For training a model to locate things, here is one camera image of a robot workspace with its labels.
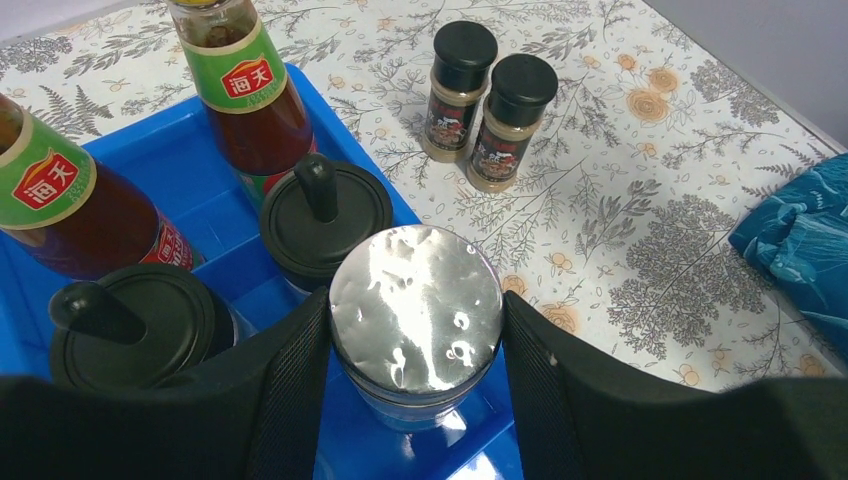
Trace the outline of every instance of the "black cap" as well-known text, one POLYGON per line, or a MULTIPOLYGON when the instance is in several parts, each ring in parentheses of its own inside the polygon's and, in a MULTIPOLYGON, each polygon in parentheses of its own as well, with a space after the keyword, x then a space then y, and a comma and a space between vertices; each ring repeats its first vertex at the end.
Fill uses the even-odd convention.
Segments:
POLYGON ((510 55, 492 70, 492 94, 488 106, 492 116, 513 127, 536 123, 559 88, 556 72, 539 57, 510 55))
POLYGON ((151 388, 235 339, 223 300, 173 265, 134 265, 96 284, 69 285, 50 301, 50 316, 59 326, 50 345, 53 380, 85 390, 151 388))
POLYGON ((483 86, 498 56, 498 41, 479 23, 460 20, 436 32, 433 76, 448 90, 473 92, 483 86))
POLYGON ((307 154, 265 198, 259 232, 297 288, 329 287, 348 253, 392 226, 386 188, 368 171, 307 154))

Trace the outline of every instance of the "black knob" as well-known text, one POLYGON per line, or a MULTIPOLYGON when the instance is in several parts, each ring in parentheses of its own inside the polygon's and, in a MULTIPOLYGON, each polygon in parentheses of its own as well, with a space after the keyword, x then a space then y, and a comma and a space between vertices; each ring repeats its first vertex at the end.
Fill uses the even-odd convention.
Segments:
POLYGON ((294 175, 312 216, 324 223, 332 222, 339 215, 336 167, 320 153, 310 153, 294 167, 294 175))
POLYGON ((50 319, 57 327, 123 345, 138 343, 147 325, 100 284, 72 283, 50 299, 50 319))

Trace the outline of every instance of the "soy sauce bottle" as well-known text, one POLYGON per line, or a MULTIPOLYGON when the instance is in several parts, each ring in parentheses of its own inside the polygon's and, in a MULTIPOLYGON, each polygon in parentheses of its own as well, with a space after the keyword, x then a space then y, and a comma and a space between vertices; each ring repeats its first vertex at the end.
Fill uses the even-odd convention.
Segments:
POLYGON ((0 231, 76 280, 137 263, 191 270, 204 261, 138 187, 3 95, 0 231))
POLYGON ((250 0, 168 0, 218 145, 259 208, 314 152, 312 123, 250 0))

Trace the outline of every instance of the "blue tray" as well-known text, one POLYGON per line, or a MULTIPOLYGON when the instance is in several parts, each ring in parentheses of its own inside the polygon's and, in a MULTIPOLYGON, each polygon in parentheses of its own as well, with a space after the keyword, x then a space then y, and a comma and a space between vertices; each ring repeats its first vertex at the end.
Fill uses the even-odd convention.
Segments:
MULTIPOLYGON (((369 170, 389 190, 396 225, 418 223, 403 198, 296 67, 319 150, 369 170)), ((147 192, 209 260, 195 274, 257 328, 297 300, 265 251, 256 213, 218 153, 197 98, 96 140, 86 149, 147 192)), ((0 235, 0 373, 50 379, 50 296, 69 280, 0 235)), ((319 451, 331 478, 522 478, 503 357, 442 428, 399 434, 378 423, 331 356, 319 451)))

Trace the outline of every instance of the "table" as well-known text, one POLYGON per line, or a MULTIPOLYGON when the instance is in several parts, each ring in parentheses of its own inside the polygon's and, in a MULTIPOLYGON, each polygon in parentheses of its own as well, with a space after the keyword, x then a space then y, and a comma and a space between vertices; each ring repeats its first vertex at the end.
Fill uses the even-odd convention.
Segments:
MULTIPOLYGON (((726 242, 836 152, 640 0, 258 0, 302 68, 426 223, 474 240, 560 328, 636 368, 718 391, 838 375, 826 342, 726 242), (486 25, 546 59, 559 92, 500 195, 418 144, 432 37, 486 25)), ((194 94, 167 8, 147 1, 0 51, 5 93, 85 142, 194 94)))

